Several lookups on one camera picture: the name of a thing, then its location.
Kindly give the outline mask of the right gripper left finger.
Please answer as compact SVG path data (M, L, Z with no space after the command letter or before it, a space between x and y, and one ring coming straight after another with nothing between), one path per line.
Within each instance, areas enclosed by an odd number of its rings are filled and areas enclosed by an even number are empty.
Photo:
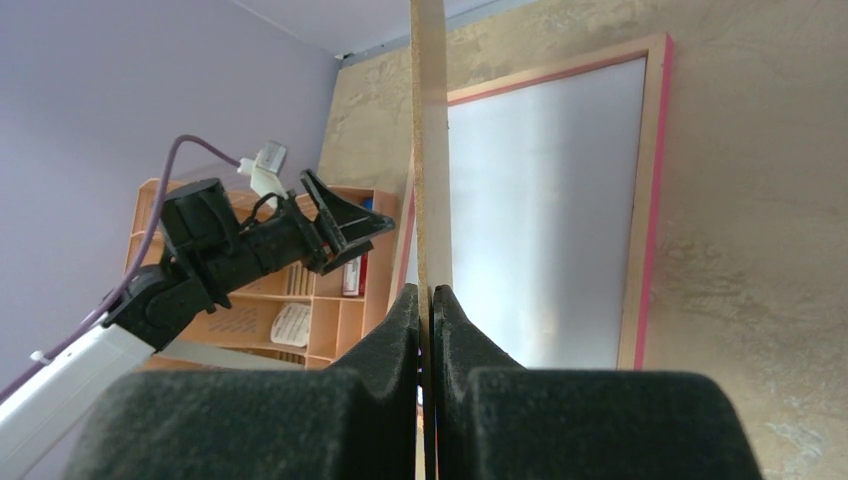
M68 479L411 479L418 291L321 370L141 371L98 400Z

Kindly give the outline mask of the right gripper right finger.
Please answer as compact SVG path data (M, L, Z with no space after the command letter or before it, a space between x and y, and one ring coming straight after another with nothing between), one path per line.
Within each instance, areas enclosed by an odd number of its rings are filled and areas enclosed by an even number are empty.
M440 286L433 297L444 479L757 479L737 413L694 373L528 369Z

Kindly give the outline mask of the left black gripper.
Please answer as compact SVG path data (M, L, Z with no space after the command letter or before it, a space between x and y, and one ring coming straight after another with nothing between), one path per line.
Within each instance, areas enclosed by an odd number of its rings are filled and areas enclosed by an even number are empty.
M371 240L396 227L391 217L336 194L312 170L303 170L300 181L317 213L309 219L295 200L284 202L284 217L291 226L284 242L286 265L299 262L325 275L367 253Z

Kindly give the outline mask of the brown cardboard backing board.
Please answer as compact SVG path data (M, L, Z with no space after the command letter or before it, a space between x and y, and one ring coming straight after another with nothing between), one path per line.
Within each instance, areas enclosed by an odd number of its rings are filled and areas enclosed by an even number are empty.
M413 193L423 382L425 477L437 477L434 292L452 273L446 17L442 1L410 2Z

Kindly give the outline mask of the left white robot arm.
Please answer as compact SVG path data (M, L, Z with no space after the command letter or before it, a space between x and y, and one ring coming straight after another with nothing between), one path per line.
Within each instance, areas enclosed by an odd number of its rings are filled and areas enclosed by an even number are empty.
M239 220L217 178L165 195L155 213L165 245L159 262L139 268L91 328L3 395L3 478L24 476L109 386L163 351L198 314L229 308L232 292L294 263L330 273L394 229L391 217L339 196L313 172L300 179L314 217L288 192L269 192L259 203L274 205L270 217Z

